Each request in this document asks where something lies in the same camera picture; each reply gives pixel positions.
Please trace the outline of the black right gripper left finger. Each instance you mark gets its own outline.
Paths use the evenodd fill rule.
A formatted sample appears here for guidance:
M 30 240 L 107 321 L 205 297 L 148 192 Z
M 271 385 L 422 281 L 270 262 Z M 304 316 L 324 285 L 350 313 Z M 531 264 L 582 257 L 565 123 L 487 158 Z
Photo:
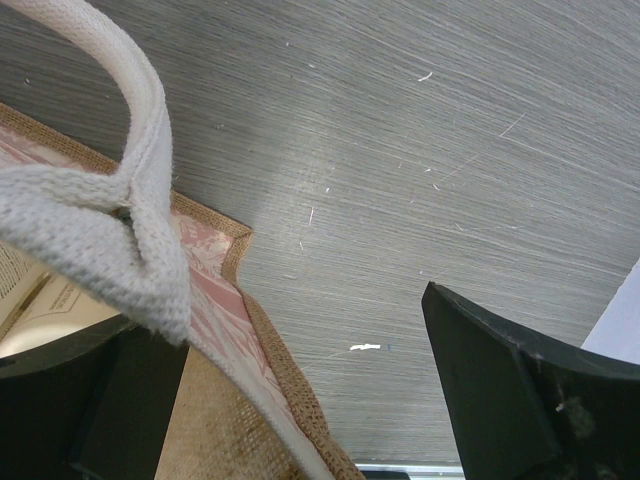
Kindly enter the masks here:
M 154 478 L 188 351 L 117 315 L 2 358 L 2 478 Z

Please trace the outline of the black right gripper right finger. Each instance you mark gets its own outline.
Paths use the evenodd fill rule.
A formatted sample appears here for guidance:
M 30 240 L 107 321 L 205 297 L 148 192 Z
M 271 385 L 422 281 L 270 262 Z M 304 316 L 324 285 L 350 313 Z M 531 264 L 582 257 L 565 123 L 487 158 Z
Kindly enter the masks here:
M 422 310 L 466 478 L 638 478 L 638 366 L 434 282 Z

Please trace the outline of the burlap canvas tote bag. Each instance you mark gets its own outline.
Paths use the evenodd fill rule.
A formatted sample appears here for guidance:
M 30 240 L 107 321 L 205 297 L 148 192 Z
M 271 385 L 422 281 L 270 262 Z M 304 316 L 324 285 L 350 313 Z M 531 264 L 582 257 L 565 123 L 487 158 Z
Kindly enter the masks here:
M 1 172 L 1 238 L 174 344 L 195 343 L 189 266 L 170 223 L 172 133 L 145 53 L 84 1 L 15 1 L 115 80 L 130 111 L 111 174 L 48 165 Z

